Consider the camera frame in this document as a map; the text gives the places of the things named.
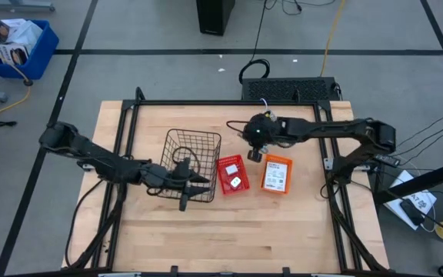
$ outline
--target blue object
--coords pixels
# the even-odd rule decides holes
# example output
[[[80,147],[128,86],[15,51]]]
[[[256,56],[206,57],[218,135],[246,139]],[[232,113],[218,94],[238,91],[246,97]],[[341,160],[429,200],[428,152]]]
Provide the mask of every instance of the blue object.
[[[54,50],[58,46],[59,38],[52,31],[49,22],[46,20],[32,20],[38,27],[42,29],[42,33],[37,40],[32,53],[28,57],[24,65],[15,65],[20,69],[27,78],[38,80],[44,75],[45,68],[54,54]],[[11,66],[5,65],[0,59],[0,76],[3,78],[23,78]]]

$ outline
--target wire basket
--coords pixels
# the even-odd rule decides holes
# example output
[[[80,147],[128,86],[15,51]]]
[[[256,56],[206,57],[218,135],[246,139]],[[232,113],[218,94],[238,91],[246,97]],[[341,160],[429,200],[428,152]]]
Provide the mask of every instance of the wire basket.
[[[167,132],[165,145],[162,153],[162,162],[160,163],[167,170],[174,170],[176,162],[182,161],[184,158],[191,158],[189,168],[197,172],[198,163],[196,158],[188,149],[178,149],[179,147],[190,148],[198,157],[200,163],[199,175],[210,180],[209,183],[188,182],[188,186],[197,186],[209,188],[209,191],[193,196],[189,201],[211,202],[215,197],[216,187],[216,160],[220,156],[220,145],[222,137],[217,133],[199,132],[181,129],[170,129]],[[168,199],[180,199],[181,193],[175,190],[164,189],[158,197]]]

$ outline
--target wooden table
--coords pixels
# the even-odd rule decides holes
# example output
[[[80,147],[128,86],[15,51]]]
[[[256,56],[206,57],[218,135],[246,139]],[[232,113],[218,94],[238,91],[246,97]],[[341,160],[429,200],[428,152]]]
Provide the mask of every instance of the wooden table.
[[[109,150],[113,149],[121,104],[103,102],[98,115],[93,141]],[[334,120],[353,119],[349,102],[332,102],[331,106]],[[219,133],[220,157],[245,157],[250,149],[247,142],[225,122],[249,120],[263,109],[253,105],[142,105],[132,154],[135,159],[159,163],[167,131],[184,128]],[[273,106],[271,110],[280,116],[315,120],[311,107]],[[122,149],[126,139],[127,134],[123,136]],[[347,155],[358,147],[358,142],[340,138],[338,146],[341,154]],[[247,159],[244,164],[251,184],[249,191],[223,196],[217,184],[213,202],[189,202],[186,212],[178,210],[176,200],[151,197],[143,185],[130,185],[113,270],[168,272],[172,265],[178,265],[180,272],[281,272],[284,266],[293,273],[339,272],[329,205],[319,195],[325,179],[318,140],[311,139],[291,149],[269,150],[293,160],[289,195],[262,191],[258,186],[264,163]],[[368,185],[364,172],[355,172],[353,180]],[[86,172],[80,198],[96,182],[95,172]],[[93,192],[78,212],[70,245],[72,261],[97,231],[104,190],[102,185]],[[388,267],[371,193],[349,185],[348,195],[358,236],[370,253]],[[352,268],[344,233],[343,240],[348,267]],[[102,251],[107,248],[108,239]],[[101,265],[105,264],[103,257],[102,253]]]

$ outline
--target gray floor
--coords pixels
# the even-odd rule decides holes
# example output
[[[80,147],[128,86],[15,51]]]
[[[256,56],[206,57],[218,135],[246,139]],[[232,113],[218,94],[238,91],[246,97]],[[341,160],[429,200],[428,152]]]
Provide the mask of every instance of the gray floor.
[[[47,19],[61,39],[58,48],[73,49],[90,0],[54,3],[53,14],[0,11],[0,18]],[[443,31],[443,1],[428,3]],[[239,0],[225,36],[215,37],[199,33],[194,0],[98,0],[84,49],[252,48],[261,4]],[[319,8],[303,6],[302,15],[287,16],[277,5],[266,13],[259,47],[323,49],[338,6],[339,1]],[[345,5],[331,48],[435,50],[441,46],[419,0],[354,0]],[[32,87],[30,99],[0,114],[0,120],[18,121],[14,128],[0,128],[0,253],[70,58],[55,55],[44,77]],[[264,58],[271,62],[271,77],[316,76],[322,61],[320,55]],[[149,99],[239,99],[238,71],[249,59],[249,55],[81,55],[59,120],[91,136],[100,102],[131,98],[138,85]],[[246,74],[258,77],[260,70],[251,68]],[[393,125],[399,141],[443,115],[443,56],[332,55],[325,75],[336,77],[356,117],[379,118]],[[9,94],[10,102],[25,94],[21,82],[13,80],[0,79],[0,91]],[[441,127],[443,121],[434,130]],[[442,166],[443,139],[414,163],[419,168]],[[45,158],[8,274],[59,268],[81,178],[74,162]],[[443,244],[399,230],[393,217],[380,220],[393,269],[436,274],[436,267],[443,264]]]

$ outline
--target orange box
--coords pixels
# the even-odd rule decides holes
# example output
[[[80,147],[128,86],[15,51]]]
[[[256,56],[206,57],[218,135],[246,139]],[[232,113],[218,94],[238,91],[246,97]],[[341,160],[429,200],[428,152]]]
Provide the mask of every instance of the orange box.
[[[277,163],[277,164],[282,164],[282,165],[286,165],[287,166],[286,179],[285,179],[285,191],[284,192],[283,191],[274,190],[274,189],[265,188],[265,177],[266,177],[266,170],[268,169],[268,162],[274,162],[274,163]],[[277,156],[277,155],[266,155],[265,172],[262,175],[261,189],[264,189],[265,191],[268,191],[268,192],[274,192],[274,193],[286,194],[287,195],[290,192],[291,165],[292,165],[291,159],[283,158],[283,157],[280,157],[280,156]]]

